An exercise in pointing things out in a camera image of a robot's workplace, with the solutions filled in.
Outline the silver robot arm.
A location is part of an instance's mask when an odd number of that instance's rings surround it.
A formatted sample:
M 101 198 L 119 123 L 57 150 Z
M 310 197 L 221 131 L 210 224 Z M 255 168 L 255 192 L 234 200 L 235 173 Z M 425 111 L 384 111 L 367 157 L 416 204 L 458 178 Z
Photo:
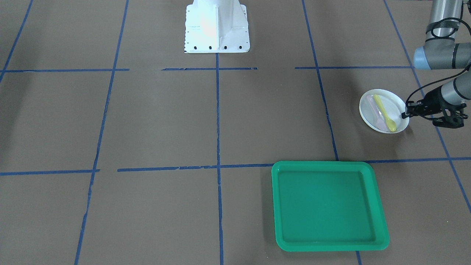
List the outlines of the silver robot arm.
M 414 67 L 419 70 L 460 69 L 452 77 L 440 80 L 440 86 L 428 92 L 423 99 L 406 100 L 402 118 L 419 116 L 435 122 L 436 126 L 460 126 L 468 118 L 464 112 L 470 101 L 470 43 L 456 42 L 461 26 L 470 30 L 463 20 L 469 3 L 462 0 L 434 0 L 424 45 L 414 52 Z

